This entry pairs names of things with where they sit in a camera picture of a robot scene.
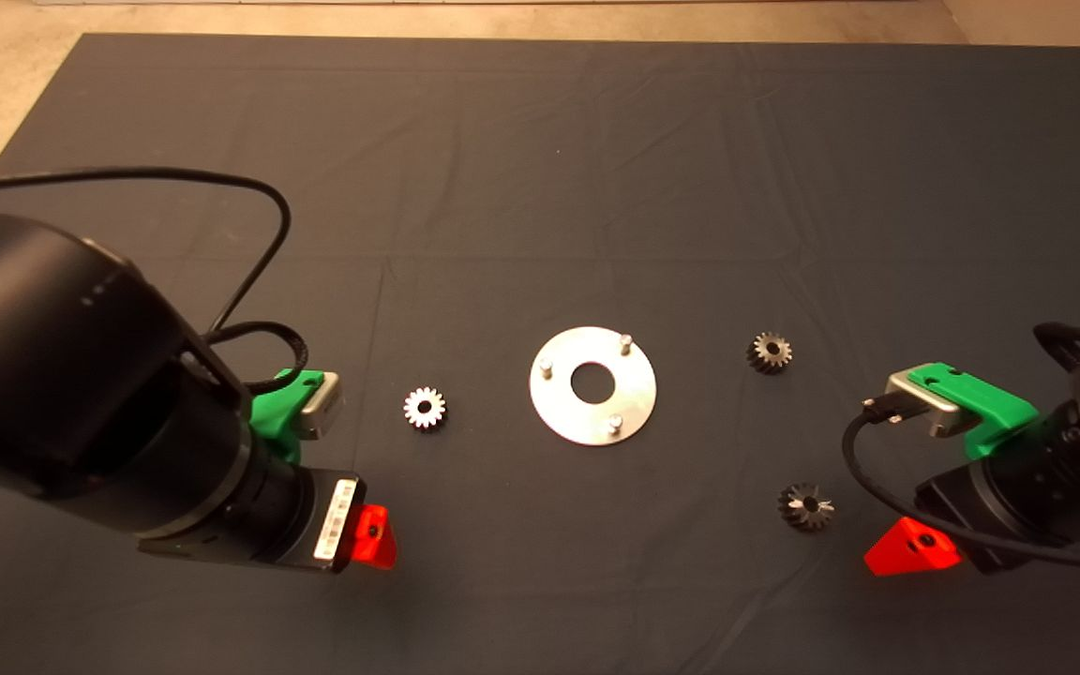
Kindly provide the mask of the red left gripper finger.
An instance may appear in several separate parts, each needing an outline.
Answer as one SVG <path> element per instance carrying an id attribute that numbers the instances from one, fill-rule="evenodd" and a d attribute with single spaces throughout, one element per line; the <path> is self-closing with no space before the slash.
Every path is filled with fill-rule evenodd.
<path id="1" fill-rule="evenodd" d="M 384 505 L 361 504 L 352 534 L 351 561 L 390 571 L 399 559 L 399 543 Z"/>

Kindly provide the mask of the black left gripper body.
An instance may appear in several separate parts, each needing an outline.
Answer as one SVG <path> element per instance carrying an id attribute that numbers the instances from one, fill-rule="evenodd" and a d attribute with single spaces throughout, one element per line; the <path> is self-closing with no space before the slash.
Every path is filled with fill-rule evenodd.
<path id="1" fill-rule="evenodd" d="M 300 522 L 292 534 L 292 565 L 341 573 L 352 561 L 366 482 L 356 472 L 297 467 L 303 487 Z"/>

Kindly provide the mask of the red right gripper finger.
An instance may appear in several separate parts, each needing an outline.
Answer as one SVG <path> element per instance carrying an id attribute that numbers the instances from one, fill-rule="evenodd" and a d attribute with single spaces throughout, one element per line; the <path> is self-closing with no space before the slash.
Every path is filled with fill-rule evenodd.
<path id="1" fill-rule="evenodd" d="M 900 517 L 862 556 L 876 577 L 944 571 L 963 562 L 947 534 L 912 517 Z"/>

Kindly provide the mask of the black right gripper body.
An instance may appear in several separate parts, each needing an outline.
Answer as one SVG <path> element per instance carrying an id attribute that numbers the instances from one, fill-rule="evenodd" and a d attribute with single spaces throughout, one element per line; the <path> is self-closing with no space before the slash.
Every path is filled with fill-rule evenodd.
<path id="1" fill-rule="evenodd" d="M 914 488 L 914 505 L 922 512 L 966 527 L 1032 546 L 1064 546 L 1061 539 L 1029 524 L 995 491 L 978 464 L 956 467 Z"/>

